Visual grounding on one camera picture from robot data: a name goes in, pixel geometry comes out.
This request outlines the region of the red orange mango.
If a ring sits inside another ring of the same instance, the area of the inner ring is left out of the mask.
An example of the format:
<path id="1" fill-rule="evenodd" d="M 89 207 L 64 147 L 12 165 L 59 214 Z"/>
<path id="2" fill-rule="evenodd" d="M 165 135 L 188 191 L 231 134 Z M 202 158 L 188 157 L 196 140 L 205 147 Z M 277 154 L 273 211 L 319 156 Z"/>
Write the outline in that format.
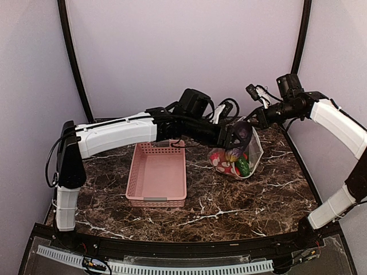
<path id="1" fill-rule="evenodd" d="M 237 149 L 230 149 L 224 152 L 225 160 L 230 163 L 236 162 L 241 156 L 241 152 Z"/>

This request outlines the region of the clear zip top bag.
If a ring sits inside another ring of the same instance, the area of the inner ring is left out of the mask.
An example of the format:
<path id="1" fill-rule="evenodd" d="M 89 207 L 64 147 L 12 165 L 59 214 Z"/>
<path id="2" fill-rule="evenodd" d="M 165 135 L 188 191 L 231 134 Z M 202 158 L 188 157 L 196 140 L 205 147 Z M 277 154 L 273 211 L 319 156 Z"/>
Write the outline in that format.
<path id="1" fill-rule="evenodd" d="M 248 120 L 238 119 L 233 125 L 234 148 L 215 148 L 208 153 L 214 169 L 237 180 L 247 179 L 255 172 L 263 149 L 255 128 Z"/>

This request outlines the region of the green cucumber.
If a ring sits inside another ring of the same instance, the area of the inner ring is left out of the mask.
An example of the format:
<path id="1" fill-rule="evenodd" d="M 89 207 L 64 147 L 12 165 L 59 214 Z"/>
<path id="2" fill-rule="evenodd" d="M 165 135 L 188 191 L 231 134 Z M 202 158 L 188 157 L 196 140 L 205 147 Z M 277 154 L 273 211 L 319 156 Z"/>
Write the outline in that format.
<path id="1" fill-rule="evenodd" d="M 249 164 L 246 160 L 245 157 L 240 157 L 237 162 L 235 163 L 239 173 L 240 173 L 240 176 L 241 177 L 246 177 L 246 176 L 249 176 L 250 175 L 250 168 L 249 168 Z"/>

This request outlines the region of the dark purple eggplant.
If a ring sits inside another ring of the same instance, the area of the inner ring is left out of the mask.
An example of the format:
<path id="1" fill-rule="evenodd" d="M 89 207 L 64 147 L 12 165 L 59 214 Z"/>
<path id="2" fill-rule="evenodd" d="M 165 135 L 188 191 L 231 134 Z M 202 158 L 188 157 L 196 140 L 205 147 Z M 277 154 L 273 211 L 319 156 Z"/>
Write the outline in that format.
<path id="1" fill-rule="evenodd" d="M 246 149 L 253 135 L 251 124 L 245 120 L 240 120 L 234 124 L 233 133 L 233 143 L 237 144 L 239 148 Z"/>

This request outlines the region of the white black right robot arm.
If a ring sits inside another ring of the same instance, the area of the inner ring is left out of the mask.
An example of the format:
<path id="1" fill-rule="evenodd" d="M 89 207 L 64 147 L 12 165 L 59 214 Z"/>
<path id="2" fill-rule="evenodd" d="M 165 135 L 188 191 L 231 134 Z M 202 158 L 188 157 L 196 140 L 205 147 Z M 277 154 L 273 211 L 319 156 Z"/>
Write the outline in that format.
<path id="1" fill-rule="evenodd" d="M 257 126 L 267 129 L 286 121 L 311 120 L 336 141 L 343 152 L 355 160 L 343 185 L 298 223 L 292 243 L 299 249 L 319 237 L 330 223 L 366 202 L 366 127 L 346 114 L 335 101 L 318 91 L 305 91 L 296 74 L 276 80 L 280 97 L 275 103 L 263 103 L 253 112 Z"/>

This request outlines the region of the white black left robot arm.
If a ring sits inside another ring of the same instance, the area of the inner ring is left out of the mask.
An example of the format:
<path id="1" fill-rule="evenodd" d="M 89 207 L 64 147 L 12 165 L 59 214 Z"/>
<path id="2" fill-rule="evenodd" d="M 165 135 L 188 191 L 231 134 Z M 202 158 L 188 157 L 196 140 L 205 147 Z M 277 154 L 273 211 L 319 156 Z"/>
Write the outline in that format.
<path id="1" fill-rule="evenodd" d="M 93 124 L 64 123 L 61 136 L 50 149 L 56 156 L 56 170 L 46 183 L 56 191 L 56 213 L 53 225 L 58 240 L 69 250 L 81 245 L 74 232 L 77 199 L 87 180 L 83 159 L 104 151 L 135 143 L 161 142 L 183 136 L 200 145 L 230 148 L 234 131 L 228 118 L 231 110 L 240 110 L 232 98 L 217 107 L 212 99 L 195 89 L 187 88 L 181 98 L 166 107 L 149 108 L 136 115 Z"/>

